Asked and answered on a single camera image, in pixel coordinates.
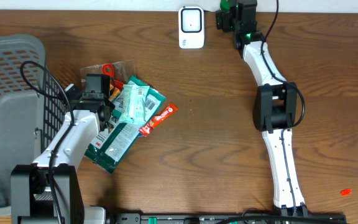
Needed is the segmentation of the white jar green lid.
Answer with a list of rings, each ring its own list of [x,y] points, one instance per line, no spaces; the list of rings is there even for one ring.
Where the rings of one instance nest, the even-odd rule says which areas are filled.
[[[222,11],[228,11],[231,7],[231,0],[221,0],[220,1],[220,9]]]

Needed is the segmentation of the red snack stick packet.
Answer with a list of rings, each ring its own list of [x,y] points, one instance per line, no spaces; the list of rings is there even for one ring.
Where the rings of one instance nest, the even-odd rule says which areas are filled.
[[[165,121],[168,117],[170,117],[177,111],[177,106],[173,103],[169,103],[160,114],[155,115],[145,125],[143,125],[143,127],[139,129],[139,133],[143,137],[147,137],[154,128],[156,128],[160,123]]]

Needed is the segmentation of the red packaged item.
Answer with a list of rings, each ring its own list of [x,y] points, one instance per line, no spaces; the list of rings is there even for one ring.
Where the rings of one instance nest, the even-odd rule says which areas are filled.
[[[80,69],[81,87],[85,89],[86,75],[87,74],[99,74],[110,73],[113,74],[114,79],[123,83],[127,83],[132,76],[136,76],[135,61],[124,60],[120,62],[108,63],[108,67],[103,68],[106,63],[91,65]]]

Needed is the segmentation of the pale green small packet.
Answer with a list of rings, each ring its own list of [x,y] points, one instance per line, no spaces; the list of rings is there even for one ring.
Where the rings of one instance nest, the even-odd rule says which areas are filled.
[[[126,84],[123,88],[123,106],[119,123],[145,123],[145,102],[149,86]]]

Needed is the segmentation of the green packaged item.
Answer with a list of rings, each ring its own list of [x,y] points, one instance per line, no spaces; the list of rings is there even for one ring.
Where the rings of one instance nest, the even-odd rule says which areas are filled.
[[[148,86],[135,76],[131,76],[127,84],[136,84],[138,86]],[[160,109],[161,104],[166,97],[150,86],[145,99],[145,118],[150,118]],[[111,128],[106,128],[89,144],[85,156],[91,159],[98,166],[112,174],[122,158],[126,155],[129,148],[140,136],[139,129],[144,125],[119,123],[119,117],[123,107],[123,93],[114,101],[115,108],[108,124]]]

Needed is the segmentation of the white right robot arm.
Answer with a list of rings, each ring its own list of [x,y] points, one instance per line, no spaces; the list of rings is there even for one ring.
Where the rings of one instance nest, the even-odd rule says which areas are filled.
[[[273,177],[273,204],[281,215],[302,216],[305,201],[299,188],[292,152],[292,129],[296,104],[305,99],[293,82],[288,82],[276,68],[268,50],[267,39],[256,29],[252,6],[216,11],[216,27],[234,33],[234,46],[250,67],[258,89],[252,112],[253,123],[260,131],[268,150]]]

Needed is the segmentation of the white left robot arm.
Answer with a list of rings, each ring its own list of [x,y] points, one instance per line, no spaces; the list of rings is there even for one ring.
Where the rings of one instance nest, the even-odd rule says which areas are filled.
[[[11,173],[13,223],[108,223],[103,207],[86,207],[77,178],[90,142],[106,127],[112,103],[80,100],[44,152]]]

